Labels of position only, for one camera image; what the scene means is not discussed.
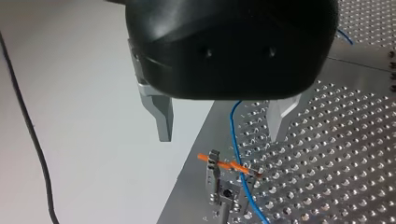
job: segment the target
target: small metal bracket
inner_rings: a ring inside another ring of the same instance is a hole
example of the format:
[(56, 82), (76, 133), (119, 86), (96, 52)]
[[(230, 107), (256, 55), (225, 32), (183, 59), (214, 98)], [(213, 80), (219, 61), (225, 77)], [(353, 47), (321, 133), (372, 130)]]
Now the small metal bracket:
[[(240, 185), (220, 180), (219, 152), (209, 152), (206, 166), (206, 190), (212, 205), (219, 206), (219, 224), (227, 224), (230, 217), (244, 215), (248, 209), (246, 193)], [(253, 189), (255, 175), (245, 177), (249, 190)]]
[(206, 166), (206, 189), (212, 204), (219, 204), (219, 179), (220, 168), (218, 167), (219, 152), (211, 150)]

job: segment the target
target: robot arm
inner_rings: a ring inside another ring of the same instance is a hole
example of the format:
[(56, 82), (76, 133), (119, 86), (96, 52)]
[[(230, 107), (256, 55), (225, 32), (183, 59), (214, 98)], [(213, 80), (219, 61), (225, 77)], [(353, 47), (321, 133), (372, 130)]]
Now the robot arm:
[(335, 0), (124, 4), (142, 102), (161, 141), (171, 139), (170, 97), (274, 100), (271, 137), (283, 140), (296, 107), (309, 99), (338, 21)]

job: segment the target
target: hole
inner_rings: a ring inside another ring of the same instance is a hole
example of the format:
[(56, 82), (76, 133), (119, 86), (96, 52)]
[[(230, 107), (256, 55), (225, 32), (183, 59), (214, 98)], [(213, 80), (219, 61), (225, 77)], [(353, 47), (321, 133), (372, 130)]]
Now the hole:
[(231, 197), (233, 196), (233, 192), (230, 191), (229, 189), (225, 189), (225, 190), (223, 191), (223, 195), (224, 195), (225, 197), (227, 197), (227, 198), (231, 198)]

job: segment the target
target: metal pegboard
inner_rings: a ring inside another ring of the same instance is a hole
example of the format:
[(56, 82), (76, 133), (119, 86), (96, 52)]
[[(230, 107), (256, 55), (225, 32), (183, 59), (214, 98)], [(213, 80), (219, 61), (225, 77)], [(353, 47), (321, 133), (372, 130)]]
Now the metal pegboard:
[[(396, 102), (333, 84), (314, 88), (283, 143), (270, 144), (267, 103), (237, 110), (242, 161), (258, 163), (264, 173), (252, 191), (256, 203), (271, 223), (396, 222)], [(233, 149), (220, 156), (234, 160)], [(233, 172), (222, 179), (239, 182)]]
[(340, 29), (356, 43), (395, 49), (395, 0), (340, 0)]

